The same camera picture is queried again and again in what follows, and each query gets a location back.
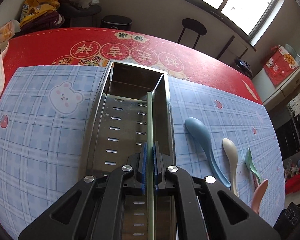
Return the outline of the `green chopstick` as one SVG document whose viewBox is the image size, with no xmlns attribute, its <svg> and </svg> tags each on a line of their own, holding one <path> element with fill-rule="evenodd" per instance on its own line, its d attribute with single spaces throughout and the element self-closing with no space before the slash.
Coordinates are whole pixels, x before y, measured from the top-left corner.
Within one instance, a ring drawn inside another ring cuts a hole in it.
<svg viewBox="0 0 300 240">
<path fill-rule="evenodd" d="M 147 93 L 147 222 L 148 239 L 154 240 L 153 100 Z"/>
</svg>

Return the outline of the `pink spoon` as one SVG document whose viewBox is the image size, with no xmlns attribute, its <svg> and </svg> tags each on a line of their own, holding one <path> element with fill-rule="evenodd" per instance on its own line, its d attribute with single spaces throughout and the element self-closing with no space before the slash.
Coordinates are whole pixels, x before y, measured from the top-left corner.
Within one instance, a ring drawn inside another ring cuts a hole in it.
<svg viewBox="0 0 300 240">
<path fill-rule="evenodd" d="M 262 202 L 262 198 L 267 190 L 269 180 L 265 179 L 262 181 L 260 185 L 257 186 L 256 190 L 254 191 L 253 198 L 251 201 L 251 209 L 256 213 L 259 214 L 260 212 L 260 205 Z"/>
</svg>

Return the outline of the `green spoon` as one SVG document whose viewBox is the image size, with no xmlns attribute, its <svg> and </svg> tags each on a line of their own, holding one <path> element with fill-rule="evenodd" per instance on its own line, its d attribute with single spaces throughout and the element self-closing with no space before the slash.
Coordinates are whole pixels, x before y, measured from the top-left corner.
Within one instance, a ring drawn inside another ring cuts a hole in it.
<svg viewBox="0 0 300 240">
<path fill-rule="evenodd" d="M 248 170 L 250 172 L 252 172 L 252 174 L 253 174 L 253 176 L 254 176 L 254 178 L 256 180 L 257 185 L 261 184 L 261 177 L 260 177 L 260 174 L 257 171 L 257 169 L 256 169 L 256 167 L 255 167 L 255 165 L 253 163 L 253 158 L 252 158 L 252 154 L 251 154 L 251 149 L 250 148 L 247 149 L 247 152 L 245 154 L 245 164 L 246 164 Z"/>
</svg>

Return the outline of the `white speckled spoon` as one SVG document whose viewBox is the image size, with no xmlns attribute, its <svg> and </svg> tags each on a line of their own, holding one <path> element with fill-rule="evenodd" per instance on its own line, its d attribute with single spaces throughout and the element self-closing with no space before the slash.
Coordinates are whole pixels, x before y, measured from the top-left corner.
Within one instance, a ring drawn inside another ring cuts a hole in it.
<svg viewBox="0 0 300 240">
<path fill-rule="evenodd" d="M 223 138 L 222 146 L 230 164 L 230 183 L 231 183 L 230 189 L 233 194 L 239 197 L 237 186 L 236 186 L 236 171 L 237 171 L 237 164 L 238 164 L 237 148 L 234 145 L 234 143 L 228 138 Z"/>
</svg>

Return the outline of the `blue spoon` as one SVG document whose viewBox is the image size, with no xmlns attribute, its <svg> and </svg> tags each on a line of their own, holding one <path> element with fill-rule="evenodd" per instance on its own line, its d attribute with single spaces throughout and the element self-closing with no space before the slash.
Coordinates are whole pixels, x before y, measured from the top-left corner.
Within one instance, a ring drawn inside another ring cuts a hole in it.
<svg viewBox="0 0 300 240">
<path fill-rule="evenodd" d="M 216 159 L 213 155 L 211 135 L 210 135 L 207 127 L 203 124 L 203 122 L 201 122 L 200 120 L 193 118 L 193 117 L 189 117 L 185 120 L 185 126 L 186 126 L 187 130 L 189 131 L 190 135 L 192 135 L 194 137 L 194 139 L 196 139 L 197 142 L 202 147 L 202 149 L 207 157 L 210 168 L 211 168 L 213 174 L 215 175 L 215 177 L 226 188 L 229 189 L 231 186 L 231 183 L 217 165 Z"/>
</svg>

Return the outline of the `stainless steel utensil tray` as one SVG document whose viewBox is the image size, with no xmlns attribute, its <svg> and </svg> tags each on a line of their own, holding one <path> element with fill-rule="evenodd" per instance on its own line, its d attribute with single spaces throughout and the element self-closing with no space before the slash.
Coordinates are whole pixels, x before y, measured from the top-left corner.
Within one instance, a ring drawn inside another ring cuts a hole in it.
<svg viewBox="0 0 300 240">
<path fill-rule="evenodd" d="M 147 93 L 153 100 L 153 142 L 162 154 L 175 156 L 167 74 L 132 63 L 109 61 L 102 72 L 85 128 L 79 177 L 107 176 L 126 164 L 147 143 Z M 147 239 L 145 192 L 125 197 L 122 239 Z"/>
</svg>

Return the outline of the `blue plaid bear placemat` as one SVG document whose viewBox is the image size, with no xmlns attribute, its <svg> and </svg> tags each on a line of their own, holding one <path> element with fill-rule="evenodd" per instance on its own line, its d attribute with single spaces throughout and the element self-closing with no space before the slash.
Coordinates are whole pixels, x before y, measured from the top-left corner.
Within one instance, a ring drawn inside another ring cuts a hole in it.
<svg viewBox="0 0 300 240">
<path fill-rule="evenodd" d="M 0 100 L 0 223 L 17 239 L 21 231 L 77 180 L 85 128 L 102 67 L 19 68 Z M 203 178 L 212 170 L 184 122 L 194 117 L 211 134 L 213 154 L 228 175 L 222 150 L 228 138 L 238 149 L 240 199 L 250 205 L 253 176 L 244 159 L 251 150 L 261 177 L 269 181 L 260 215 L 273 225 L 285 203 L 282 157 L 266 109 L 253 101 L 198 83 L 169 78 L 177 165 Z"/>
</svg>

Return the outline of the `white refrigerator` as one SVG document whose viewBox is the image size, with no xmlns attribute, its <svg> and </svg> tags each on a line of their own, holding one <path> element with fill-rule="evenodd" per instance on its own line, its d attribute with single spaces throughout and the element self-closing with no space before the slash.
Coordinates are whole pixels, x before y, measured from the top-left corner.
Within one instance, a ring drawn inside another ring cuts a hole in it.
<svg viewBox="0 0 300 240">
<path fill-rule="evenodd" d="M 300 68 L 292 72 L 279 85 L 273 85 L 266 71 L 262 69 L 252 82 L 261 98 L 261 101 L 269 112 L 283 102 L 300 85 Z"/>
</svg>

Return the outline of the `black rice cooker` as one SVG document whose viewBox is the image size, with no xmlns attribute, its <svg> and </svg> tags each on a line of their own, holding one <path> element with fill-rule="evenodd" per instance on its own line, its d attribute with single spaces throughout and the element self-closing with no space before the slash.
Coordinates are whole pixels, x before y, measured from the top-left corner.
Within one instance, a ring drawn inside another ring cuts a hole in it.
<svg viewBox="0 0 300 240">
<path fill-rule="evenodd" d="M 250 65 L 246 61 L 236 58 L 234 62 L 239 72 L 249 77 L 249 79 L 253 78 L 253 72 L 250 69 Z"/>
</svg>

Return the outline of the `red printed tablecloth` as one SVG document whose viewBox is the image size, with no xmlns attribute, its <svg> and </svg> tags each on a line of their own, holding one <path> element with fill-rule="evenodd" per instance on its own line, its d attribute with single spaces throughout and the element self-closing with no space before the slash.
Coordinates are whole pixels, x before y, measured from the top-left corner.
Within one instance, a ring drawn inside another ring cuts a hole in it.
<svg viewBox="0 0 300 240">
<path fill-rule="evenodd" d="M 83 139 L 109 61 L 166 72 L 173 130 L 193 117 L 213 133 L 260 135 L 271 121 L 252 81 L 197 50 L 103 28 L 62 28 L 13 38 L 3 60 L 0 139 Z"/>
</svg>

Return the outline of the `red cloth on refrigerator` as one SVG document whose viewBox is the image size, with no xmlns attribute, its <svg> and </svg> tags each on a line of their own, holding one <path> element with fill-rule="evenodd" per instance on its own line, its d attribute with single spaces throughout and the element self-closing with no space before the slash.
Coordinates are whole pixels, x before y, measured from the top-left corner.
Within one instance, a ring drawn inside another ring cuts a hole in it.
<svg viewBox="0 0 300 240">
<path fill-rule="evenodd" d="M 271 49 L 271 55 L 263 68 L 276 87 L 297 70 L 299 64 L 283 46 L 275 46 Z"/>
</svg>

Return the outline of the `black round stool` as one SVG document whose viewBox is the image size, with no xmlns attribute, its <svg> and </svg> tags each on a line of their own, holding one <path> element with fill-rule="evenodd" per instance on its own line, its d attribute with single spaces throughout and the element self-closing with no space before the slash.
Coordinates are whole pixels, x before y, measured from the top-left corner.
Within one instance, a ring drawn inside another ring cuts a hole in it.
<svg viewBox="0 0 300 240">
<path fill-rule="evenodd" d="M 191 31 L 193 31 L 194 33 L 197 34 L 197 38 L 194 42 L 194 45 L 192 47 L 192 49 L 195 49 L 197 46 L 197 43 L 200 39 L 201 36 L 205 36 L 207 34 L 207 29 L 206 27 L 200 23 L 199 21 L 192 19 L 192 18 L 184 18 L 181 22 L 183 29 L 179 35 L 179 38 L 177 40 L 177 43 L 180 43 L 181 38 L 183 37 L 183 34 L 185 32 L 186 29 L 189 29 Z"/>
</svg>

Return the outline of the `black waste bin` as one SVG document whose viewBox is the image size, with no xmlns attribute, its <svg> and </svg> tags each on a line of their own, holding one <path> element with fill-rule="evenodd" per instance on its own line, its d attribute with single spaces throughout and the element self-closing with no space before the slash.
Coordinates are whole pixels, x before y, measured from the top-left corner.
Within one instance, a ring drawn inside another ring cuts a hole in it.
<svg viewBox="0 0 300 240">
<path fill-rule="evenodd" d="M 107 15 L 102 18 L 100 27 L 130 31 L 132 27 L 132 19 L 120 15 Z"/>
</svg>

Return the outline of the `tissue box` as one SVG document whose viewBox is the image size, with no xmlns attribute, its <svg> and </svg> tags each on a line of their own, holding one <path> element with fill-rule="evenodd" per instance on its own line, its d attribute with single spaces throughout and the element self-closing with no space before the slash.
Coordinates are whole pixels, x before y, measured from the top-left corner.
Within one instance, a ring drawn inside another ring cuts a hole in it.
<svg viewBox="0 0 300 240">
<path fill-rule="evenodd" d="M 0 27 L 0 44 L 11 39 L 15 33 L 20 32 L 20 23 L 11 20 Z"/>
</svg>

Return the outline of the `black folding chair frame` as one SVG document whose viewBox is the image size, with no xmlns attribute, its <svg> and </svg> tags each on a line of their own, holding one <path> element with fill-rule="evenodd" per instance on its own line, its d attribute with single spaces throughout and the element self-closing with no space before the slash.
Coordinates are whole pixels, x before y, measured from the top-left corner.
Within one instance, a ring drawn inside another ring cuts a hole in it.
<svg viewBox="0 0 300 240">
<path fill-rule="evenodd" d="M 216 56 L 216 59 L 220 60 L 225 53 L 234 55 L 234 57 L 241 59 L 249 50 L 249 44 L 245 42 L 241 37 L 232 35 L 221 51 Z"/>
</svg>

